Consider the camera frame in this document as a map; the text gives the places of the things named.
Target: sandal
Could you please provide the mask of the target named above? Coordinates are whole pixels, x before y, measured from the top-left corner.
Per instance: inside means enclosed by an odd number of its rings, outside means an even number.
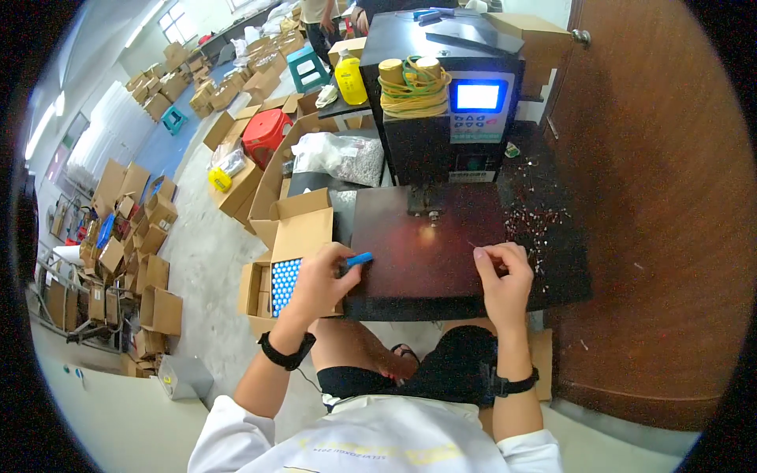
[[[393,346],[393,347],[392,347],[392,348],[390,349],[390,351],[391,351],[392,353],[394,353],[394,351],[395,351],[395,350],[396,350],[397,348],[401,347],[402,345],[407,345],[407,344],[396,344],[396,345],[394,345],[394,346]],[[404,355],[405,355],[405,354],[407,354],[407,353],[410,353],[411,355],[413,355],[413,358],[415,358],[415,359],[416,359],[416,363],[418,364],[418,367],[420,368],[420,366],[421,366],[421,360],[420,360],[420,359],[418,358],[418,355],[416,355],[416,352],[414,352],[412,348],[403,348],[403,349],[402,349],[402,351],[400,351],[400,355],[399,355],[399,356],[404,356]],[[404,379],[400,379],[400,378],[397,378],[397,376],[395,376],[395,375],[392,375],[392,374],[390,374],[390,373],[381,373],[381,374],[382,374],[383,376],[385,376],[385,377],[387,377],[387,378],[391,379],[392,381],[395,381],[395,382],[397,382],[397,385],[398,385],[398,386],[401,386],[401,385],[402,385],[402,384],[404,384],[404,382],[405,382],[405,380],[404,380]]]

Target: teal plastic stool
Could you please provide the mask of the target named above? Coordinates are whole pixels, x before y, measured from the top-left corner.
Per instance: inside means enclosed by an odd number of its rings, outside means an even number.
[[[168,107],[166,113],[163,114],[163,116],[160,118],[160,121],[162,121],[166,128],[168,128],[171,136],[176,136],[184,122],[187,120],[189,119],[186,117],[186,115],[181,113],[179,109],[174,107],[173,105]]]
[[[300,75],[297,71],[297,66],[305,64],[308,61],[313,63],[314,69],[309,69],[306,73]],[[326,69],[323,68],[318,55],[313,50],[313,46],[307,45],[300,51],[295,51],[286,57],[286,62],[289,65],[289,72],[291,72],[291,78],[294,80],[294,87],[297,88],[297,92],[304,94],[308,89],[312,89],[317,86],[325,86],[331,81]],[[303,85],[302,79],[308,77],[310,74],[318,73],[320,77],[315,80],[311,80],[307,84]]]

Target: red plastic stool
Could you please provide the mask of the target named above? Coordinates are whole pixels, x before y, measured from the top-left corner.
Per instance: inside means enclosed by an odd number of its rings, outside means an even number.
[[[248,156],[260,166],[266,169],[274,151],[282,143],[284,136],[289,131],[286,126],[292,127],[292,122],[280,108],[266,110],[252,117],[241,136],[241,142]]]

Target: yellow bottle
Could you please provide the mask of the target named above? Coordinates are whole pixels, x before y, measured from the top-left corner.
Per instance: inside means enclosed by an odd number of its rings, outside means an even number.
[[[221,192],[228,192],[232,188],[232,178],[219,167],[210,170],[207,174],[207,180]]]
[[[341,96],[349,105],[360,105],[368,100],[368,93],[360,75],[360,59],[350,54],[348,49],[339,51],[339,62],[334,68],[336,83]]]

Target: black cable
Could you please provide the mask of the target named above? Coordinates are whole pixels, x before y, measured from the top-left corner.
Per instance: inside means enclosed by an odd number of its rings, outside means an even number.
[[[301,369],[297,368],[297,371],[299,371],[300,374],[302,375],[302,377],[305,378],[305,381],[311,383],[313,385],[313,387],[316,388],[316,391],[318,391],[319,393],[323,394],[323,392],[318,388],[318,385],[315,384],[314,382],[312,382],[310,379],[308,379],[308,377],[305,376],[305,373]]]

